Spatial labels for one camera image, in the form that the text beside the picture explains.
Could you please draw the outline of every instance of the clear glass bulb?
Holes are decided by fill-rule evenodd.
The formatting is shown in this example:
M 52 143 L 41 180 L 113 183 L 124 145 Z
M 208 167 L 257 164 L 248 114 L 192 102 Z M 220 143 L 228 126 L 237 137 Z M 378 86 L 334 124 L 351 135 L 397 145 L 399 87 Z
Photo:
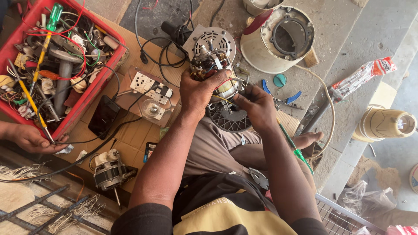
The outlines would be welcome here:
M 158 113 L 160 113 L 160 109 L 160 104 L 153 99 L 145 100 L 144 103 L 142 103 L 142 115 L 145 118 L 157 116 Z

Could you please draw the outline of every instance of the green tester screwdriver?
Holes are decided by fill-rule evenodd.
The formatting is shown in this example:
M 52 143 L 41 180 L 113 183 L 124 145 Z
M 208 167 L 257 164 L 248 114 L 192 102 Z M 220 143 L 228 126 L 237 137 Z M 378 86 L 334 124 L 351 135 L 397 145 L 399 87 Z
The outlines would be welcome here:
M 62 10 L 63 10 L 63 6 L 61 4 L 59 4 L 59 3 L 54 4 L 54 7 L 52 8 L 52 12 L 49 16 L 48 24 L 46 25 L 47 30 L 52 31 L 52 32 L 55 31 L 56 24 L 58 23 L 59 18 L 61 17 Z M 51 39 L 51 35 L 52 35 L 52 33 L 48 32 L 47 35 L 46 35 L 45 41 L 43 43 L 41 55 L 39 56 L 39 60 L 38 60 L 38 65 L 36 66 L 35 74 L 33 76 L 32 87 L 31 87 L 31 91 L 29 92 L 30 95 L 33 94 L 33 88 L 35 87 L 34 84 L 38 80 L 39 65 L 43 62 L 43 58 L 44 58 L 46 50 L 48 48 L 48 44 L 49 44 L 49 40 Z
M 283 133 L 286 136 L 286 139 L 288 140 L 288 142 L 290 143 L 290 145 L 292 146 L 292 148 L 294 149 L 293 153 L 300 159 L 302 160 L 309 168 L 309 170 L 311 171 L 311 174 L 314 174 L 314 171 L 312 170 L 311 166 L 309 165 L 309 163 L 306 161 L 306 159 L 302 156 L 302 152 L 296 148 L 295 143 L 293 143 L 293 140 L 290 138 L 289 134 L 286 132 L 285 128 L 283 127 L 283 125 L 280 123 L 279 119 L 276 117 L 277 119 L 277 123 L 280 126 L 280 129 L 282 129 Z

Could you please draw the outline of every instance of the wire connector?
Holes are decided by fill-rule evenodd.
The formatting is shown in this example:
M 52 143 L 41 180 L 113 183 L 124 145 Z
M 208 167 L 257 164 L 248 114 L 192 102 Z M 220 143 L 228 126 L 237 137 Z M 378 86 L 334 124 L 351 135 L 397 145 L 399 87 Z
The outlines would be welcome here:
M 139 56 L 143 64 L 148 64 L 148 58 L 145 55 L 145 51 L 141 49 L 141 55 Z

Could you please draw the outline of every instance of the person's left hand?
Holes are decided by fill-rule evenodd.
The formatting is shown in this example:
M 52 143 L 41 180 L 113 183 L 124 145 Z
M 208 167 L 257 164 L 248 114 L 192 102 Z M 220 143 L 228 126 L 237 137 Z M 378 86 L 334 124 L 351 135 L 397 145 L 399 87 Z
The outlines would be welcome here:
M 65 149 L 68 144 L 54 145 L 41 136 L 39 130 L 31 125 L 14 124 L 8 131 L 8 140 L 15 142 L 29 153 L 53 154 Z M 57 142 L 65 142 L 68 135 L 61 136 Z
M 212 77 L 198 82 L 190 77 L 191 70 L 186 69 L 181 75 L 180 97 L 181 110 L 196 115 L 199 120 L 205 115 L 205 108 L 209 104 L 213 90 L 229 79 L 231 71 L 222 69 Z
M 296 145 L 298 149 L 304 149 L 310 146 L 313 142 L 319 141 L 324 137 L 324 133 L 321 131 L 315 132 L 308 132 L 304 134 L 300 134 L 297 137 L 292 138 L 293 143 Z

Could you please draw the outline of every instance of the plastic bag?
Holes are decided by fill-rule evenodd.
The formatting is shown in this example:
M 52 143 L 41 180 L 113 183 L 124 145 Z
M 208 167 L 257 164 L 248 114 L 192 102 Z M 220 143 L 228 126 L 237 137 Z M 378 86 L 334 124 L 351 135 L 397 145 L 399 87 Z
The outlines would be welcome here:
M 418 227 L 389 226 L 386 230 L 386 235 L 418 235 Z
M 361 229 L 357 230 L 355 235 L 372 235 L 369 230 L 367 230 L 366 226 L 362 227 Z
M 382 215 L 396 207 L 391 188 L 365 192 L 366 187 L 367 183 L 361 180 L 354 187 L 344 189 L 337 203 L 364 219 Z
M 336 98 L 334 102 L 337 103 L 343 100 L 347 95 L 354 92 L 362 84 L 372 79 L 372 77 L 384 75 L 395 71 L 396 69 L 396 65 L 393 63 L 392 57 L 390 56 L 363 64 L 348 78 L 331 86 L 330 91 Z

